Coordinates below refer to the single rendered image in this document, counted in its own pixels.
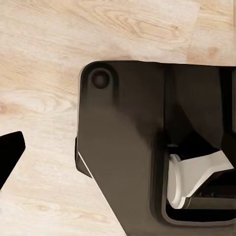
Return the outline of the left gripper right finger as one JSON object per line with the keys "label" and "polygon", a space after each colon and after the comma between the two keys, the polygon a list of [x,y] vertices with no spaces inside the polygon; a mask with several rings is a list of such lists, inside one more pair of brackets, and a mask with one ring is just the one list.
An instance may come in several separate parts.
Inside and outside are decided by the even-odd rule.
{"label": "left gripper right finger", "polygon": [[236,169],[236,133],[225,131],[222,136],[220,148]]}

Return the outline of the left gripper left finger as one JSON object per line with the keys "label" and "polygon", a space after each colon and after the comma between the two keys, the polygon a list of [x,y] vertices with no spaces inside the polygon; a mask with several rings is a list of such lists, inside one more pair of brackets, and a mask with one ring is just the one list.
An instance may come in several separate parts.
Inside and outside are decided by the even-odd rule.
{"label": "left gripper left finger", "polygon": [[21,131],[0,136],[0,190],[26,149]]}

